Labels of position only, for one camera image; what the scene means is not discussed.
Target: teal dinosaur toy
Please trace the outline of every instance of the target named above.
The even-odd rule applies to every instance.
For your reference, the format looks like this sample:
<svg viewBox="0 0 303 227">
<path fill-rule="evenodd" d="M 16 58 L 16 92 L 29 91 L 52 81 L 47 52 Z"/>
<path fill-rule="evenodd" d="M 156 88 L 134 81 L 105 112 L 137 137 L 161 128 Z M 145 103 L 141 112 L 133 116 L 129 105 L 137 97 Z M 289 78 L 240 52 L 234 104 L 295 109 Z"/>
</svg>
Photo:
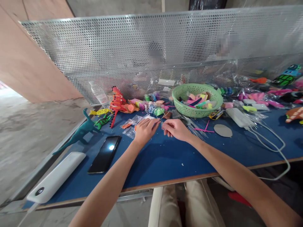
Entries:
<svg viewBox="0 0 303 227">
<path fill-rule="evenodd" d="M 89 132 L 93 132 L 93 131 L 96 131 L 96 132 L 100 132 L 100 130 L 96 129 L 94 127 L 94 122 L 89 118 L 88 114 L 86 113 L 87 111 L 87 108 L 85 108 L 83 110 L 83 114 L 84 116 L 86 116 L 87 118 L 87 121 L 84 122 L 76 131 L 75 133 L 73 134 L 73 136 L 70 138 L 70 140 L 63 146 L 61 147 L 59 150 L 57 150 L 56 152 L 53 153 L 54 154 L 57 154 L 58 152 L 64 150 L 65 148 L 67 148 L 68 146 L 80 141 L 81 143 L 83 144 L 88 144 L 88 142 L 83 139 L 83 137 L 89 133 Z"/>
<path fill-rule="evenodd" d="M 98 130 L 100 130 L 101 127 L 102 127 L 103 125 L 105 125 L 105 124 L 110 120 L 110 118 L 111 118 L 112 116 L 113 116 L 113 114 L 111 114 L 111 115 L 109 115 L 109 116 L 104 115 L 103 118 L 101 118 L 101 119 L 99 119 L 98 121 L 96 121 L 95 126 L 98 127 Z"/>
</svg>

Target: forearm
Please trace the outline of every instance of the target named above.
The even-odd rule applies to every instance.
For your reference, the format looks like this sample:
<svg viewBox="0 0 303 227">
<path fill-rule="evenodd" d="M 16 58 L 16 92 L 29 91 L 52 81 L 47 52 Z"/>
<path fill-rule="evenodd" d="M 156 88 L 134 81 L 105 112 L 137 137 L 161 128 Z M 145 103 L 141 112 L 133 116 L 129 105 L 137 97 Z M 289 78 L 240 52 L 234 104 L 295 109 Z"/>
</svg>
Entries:
<svg viewBox="0 0 303 227">
<path fill-rule="evenodd" d="M 131 142 L 124 154 L 105 174 L 94 190 L 84 201 L 70 227 L 99 227 L 116 203 L 125 179 L 143 145 Z"/>
<path fill-rule="evenodd" d="M 193 136 L 189 143 L 256 209 L 267 226 L 298 226 L 301 223 L 299 215 L 245 166 L 197 137 Z"/>
</svg>

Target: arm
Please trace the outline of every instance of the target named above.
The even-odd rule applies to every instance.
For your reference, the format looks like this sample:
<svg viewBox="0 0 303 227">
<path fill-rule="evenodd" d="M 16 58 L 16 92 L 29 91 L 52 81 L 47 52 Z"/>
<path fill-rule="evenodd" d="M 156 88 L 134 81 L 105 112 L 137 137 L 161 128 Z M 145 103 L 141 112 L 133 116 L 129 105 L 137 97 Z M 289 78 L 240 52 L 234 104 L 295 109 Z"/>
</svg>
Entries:
<svg viewBox="0 0 303 227">
<path fill-rule="evenodd" d="M 135 139 L 89 194 L 69 227 L 100 227 L 102 225 L 117 202 L 138 153 L 155 134 L 159 123 L 158 119 L 145 119 L 137 125 Z"/>
<path fill-rule="evenodd" d="M 267 226 L 301 226 L 301 217 L 265 183 L 236 160 L 201 141 L 177 119 L 163 124 L 164 135 L 176 137 L 196 148 L 240 195 L 258 212 Z"/>
</svg>

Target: wooden wall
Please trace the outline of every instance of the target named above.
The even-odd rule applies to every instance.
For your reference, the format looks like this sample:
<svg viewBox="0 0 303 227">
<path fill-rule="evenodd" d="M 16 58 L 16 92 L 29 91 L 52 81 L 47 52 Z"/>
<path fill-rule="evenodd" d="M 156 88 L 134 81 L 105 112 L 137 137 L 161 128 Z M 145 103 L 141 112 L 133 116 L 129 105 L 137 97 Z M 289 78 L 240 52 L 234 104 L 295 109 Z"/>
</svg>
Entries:
<svg viewBox="0 0 303 227">
<path fill-rule="evenodd" d="M 18 22 L 71 17 L 65 0 L 0 0 L 0 81 L 32 103 L 82 97 Z"/>
</svg>

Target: gray foam piece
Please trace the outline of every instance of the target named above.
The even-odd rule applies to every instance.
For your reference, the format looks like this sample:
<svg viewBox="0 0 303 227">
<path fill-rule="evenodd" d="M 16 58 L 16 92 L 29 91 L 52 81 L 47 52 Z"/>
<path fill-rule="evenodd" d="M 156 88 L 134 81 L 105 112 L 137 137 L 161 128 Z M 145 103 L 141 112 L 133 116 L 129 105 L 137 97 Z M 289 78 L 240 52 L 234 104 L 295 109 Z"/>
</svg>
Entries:
<svg viewBox="0 0 303 227">
<path fill-rule="evenodd" d="M 223 137 L 232 137 L 232 135 L 233 135 L 232 130 L 225 125 L 219 125 L 219 124 L 215 125 L 214 130 L 216 133 L 218 133 L 220 136 L 223 136 Z"/>
</svg>

